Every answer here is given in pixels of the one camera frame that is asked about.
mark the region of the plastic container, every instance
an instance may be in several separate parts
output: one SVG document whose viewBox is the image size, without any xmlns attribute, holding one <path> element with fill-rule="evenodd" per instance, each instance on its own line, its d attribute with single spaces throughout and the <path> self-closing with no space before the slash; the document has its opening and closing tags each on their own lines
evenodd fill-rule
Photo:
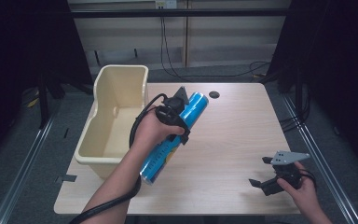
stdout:
<svg viewBox="0 0 358 224">
<path fill-rule="evenodd" d="M 107 65 L 95 80 L 94 109 L 75 159 L 101 178 L 107 178 L 129 150 L 132 124 L 148 102 L 147 74 L 142 65 Z"/>
</svg>

